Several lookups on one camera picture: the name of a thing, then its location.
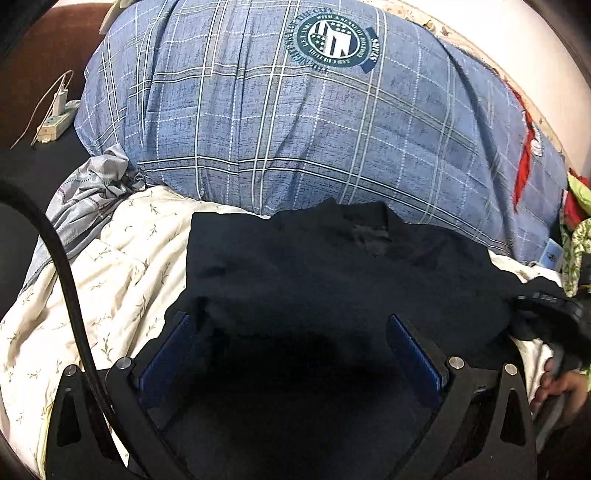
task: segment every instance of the brown furniture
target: brown furniture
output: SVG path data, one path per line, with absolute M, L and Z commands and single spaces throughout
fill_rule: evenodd
M 66 70 L 75 72 L 68 99 L 80 98 L 84 68 L 103 38 L 99 27 L 110 6 L 89 3 L 52 8 L 0 64 L 0 148 L 10 147 L 21 135 L 37 102 Z M 32 128 L 43 120 L 51 98 L 40 106 Z

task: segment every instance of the power strip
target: power strip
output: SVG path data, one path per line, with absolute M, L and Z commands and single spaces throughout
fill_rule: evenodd
M 61 115 L 51 116 L 45 120 L 37 133 L 37 141 L 48 143 L 60 138 L 60 135 L 65 132 L 74 121 L 79 106 L 79 100 L 70 100 L 66 103 L 64 112 Z

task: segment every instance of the green patterned fabric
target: green patterned fabric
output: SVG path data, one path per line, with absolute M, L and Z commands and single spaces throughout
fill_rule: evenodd
M 564 248 L 564 263 L 562 267 L 562 286 L 569 297 L 574 297 L 579 287 L 581 260 L 583 254 L 591 253 L 591 219 L 584 220 L 569 236 L 562 222 L 561 234 Z

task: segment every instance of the gray cloth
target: gray cloth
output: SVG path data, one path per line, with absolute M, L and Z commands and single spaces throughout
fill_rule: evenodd
M 46 215 L 69 259 L 99 236 L 126 197 L 146 188 L 143 176 L 130 170 L 128 164 L 129 159 L 121 145 L 113 145 L 103 155 L 90 157 L 66 179 L 51 199 Z M 45 244 L 38 239 L 22 290 L 37 279 L 50 261 Z

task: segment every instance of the wall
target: wall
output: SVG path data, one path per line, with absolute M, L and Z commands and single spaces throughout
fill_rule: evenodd
M 530 97 L 573 165 L 591 174 L 591 90 L 548 24 L 522 0 L 405 0 L 494 59 Z

